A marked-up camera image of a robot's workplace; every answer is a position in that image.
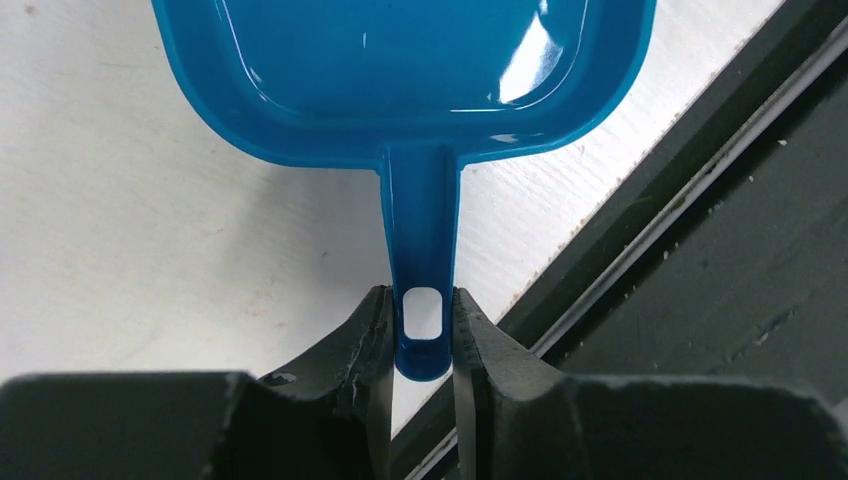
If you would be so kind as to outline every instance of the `blue plastic scoop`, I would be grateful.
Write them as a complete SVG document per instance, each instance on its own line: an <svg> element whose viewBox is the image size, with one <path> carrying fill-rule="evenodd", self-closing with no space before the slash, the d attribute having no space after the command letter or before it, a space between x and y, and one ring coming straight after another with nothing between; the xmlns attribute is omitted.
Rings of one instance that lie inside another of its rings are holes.
<svg viewBox="0 0 848 480"><path fill-rule="evenodd" d="M376 170L398 321L396 364L451 362L459 172L551 150L630 88L656 0L153 0L194 109L250 155ZM404 331L403 298L442 297L442 332Z"/></svg>

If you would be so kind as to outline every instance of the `debris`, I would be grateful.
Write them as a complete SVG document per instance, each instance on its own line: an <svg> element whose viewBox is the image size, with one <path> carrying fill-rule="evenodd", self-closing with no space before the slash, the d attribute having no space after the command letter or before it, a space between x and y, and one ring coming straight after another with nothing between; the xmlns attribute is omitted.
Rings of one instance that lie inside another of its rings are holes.
<svg viewBox="0 0 848 480"><path fill-rule="evenodd" d="M762 345L766 341L767 338L768 338L768 332L764 333L760 338L754 340L754 345L759 347L760 345Z"/></svg>

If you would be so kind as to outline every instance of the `blue handle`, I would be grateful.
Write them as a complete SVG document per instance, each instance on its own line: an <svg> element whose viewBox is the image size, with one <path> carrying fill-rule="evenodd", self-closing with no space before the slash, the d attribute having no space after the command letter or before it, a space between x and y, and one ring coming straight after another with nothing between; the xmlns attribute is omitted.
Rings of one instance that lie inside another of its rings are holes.
<svg viewBox="0 0 848 480"><path fill-rule="evenodd" d="M383 152L383 221L394 283L395 364L407 378L430 381L451 365L453 268L459 168L439 145L392 145ZM433 339L404 331L404 295L429 287L442 297L442 331Z"/></svg>

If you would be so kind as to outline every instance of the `handle hole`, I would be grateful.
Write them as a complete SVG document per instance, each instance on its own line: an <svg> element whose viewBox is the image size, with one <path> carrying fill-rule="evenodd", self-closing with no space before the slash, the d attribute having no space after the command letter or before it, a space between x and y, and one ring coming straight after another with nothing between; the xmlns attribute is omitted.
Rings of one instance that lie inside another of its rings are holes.
<svg viewBox="0 0 848 480"><path fill-rule="evenodd" d="M442 334L442 295L434 288L416 287L403 295L403 331L413 340L432 340Z"/></svg>

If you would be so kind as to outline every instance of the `white surface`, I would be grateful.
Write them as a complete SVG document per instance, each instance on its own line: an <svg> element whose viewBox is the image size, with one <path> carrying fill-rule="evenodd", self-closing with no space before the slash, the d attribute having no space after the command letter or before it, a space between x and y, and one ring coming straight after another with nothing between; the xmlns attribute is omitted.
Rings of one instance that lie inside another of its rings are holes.
<svg viewBox="0 0 848 480"><path fill-rule="evenodd" d="M456 282L499 319L780 0L661 0L598 129L462 180ZM0 379L263 374L390 281L373 173L249 158L174 82L148 2L0 2ZM396 377L394 429L435 388Z"/></svg>
<svg viewBox="0 0 848 480"><path fill-rule="evenodd" d="M442 334L442 295L435 288L415 287L403 294L403 333L419 340Z"/></svg>

